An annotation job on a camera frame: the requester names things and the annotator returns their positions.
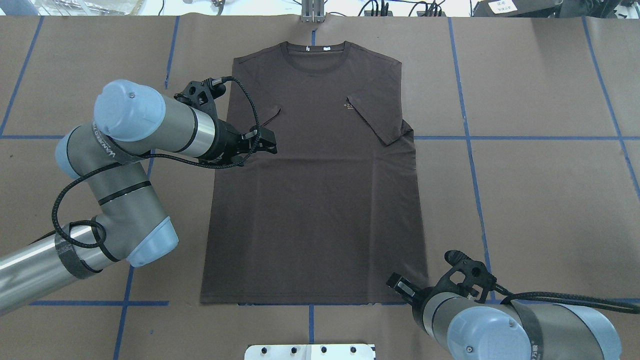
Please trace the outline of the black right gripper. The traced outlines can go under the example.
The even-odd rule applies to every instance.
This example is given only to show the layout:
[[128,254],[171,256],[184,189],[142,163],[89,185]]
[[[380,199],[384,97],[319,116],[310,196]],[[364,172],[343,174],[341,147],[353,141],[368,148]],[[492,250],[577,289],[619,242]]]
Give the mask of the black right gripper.
[[434,286],[413,288],[412,283],[407,278],[396,272],[389,276],[386,285],[396,292],[405,303],[414,308],[425,305],[434,296]]

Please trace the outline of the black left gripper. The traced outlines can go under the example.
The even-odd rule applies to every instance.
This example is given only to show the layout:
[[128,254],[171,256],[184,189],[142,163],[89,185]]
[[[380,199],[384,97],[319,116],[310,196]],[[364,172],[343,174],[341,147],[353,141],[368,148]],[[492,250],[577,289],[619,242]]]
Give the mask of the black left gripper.
[[[214,120],[215,135],[212,144],[212,167],[231,168],[243,167],[247,157],[258,152],[277,154],[277,141],[274,132],[265,127],[252,127],[247,133],[238,132],[232,125],[222,120]],[[250,143],[251,140],[258,139],[257,144]]]

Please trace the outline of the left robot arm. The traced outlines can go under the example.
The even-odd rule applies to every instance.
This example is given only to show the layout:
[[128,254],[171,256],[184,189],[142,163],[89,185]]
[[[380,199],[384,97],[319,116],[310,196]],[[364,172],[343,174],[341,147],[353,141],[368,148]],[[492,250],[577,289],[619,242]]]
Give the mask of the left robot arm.
[[233,76],[192,80],[171,97],[125,79],[106,84],[93,118],[55,147],[71,183],[52,205],[52,231],[1,259],[1,314],[121,260],[141,267],[178,246],[144,160],[222,170],[256,152],[276,154],[277,141]]

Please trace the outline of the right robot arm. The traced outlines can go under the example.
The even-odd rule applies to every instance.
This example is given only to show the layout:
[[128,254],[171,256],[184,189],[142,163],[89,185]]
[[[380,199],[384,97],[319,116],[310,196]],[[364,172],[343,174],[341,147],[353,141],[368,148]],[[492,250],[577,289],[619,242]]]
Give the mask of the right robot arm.
[[583,301],[484,304],[453,291],[419,288],[393,273],[414,321],[455,360],[619,360],[613,323]]

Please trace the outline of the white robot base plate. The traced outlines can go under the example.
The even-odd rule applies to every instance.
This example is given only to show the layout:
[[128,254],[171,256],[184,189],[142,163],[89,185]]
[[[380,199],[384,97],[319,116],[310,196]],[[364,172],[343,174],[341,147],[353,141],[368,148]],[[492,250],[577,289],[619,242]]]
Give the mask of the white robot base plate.
[[374,344],[256,344],[244,353],[245,360],[376,360]]

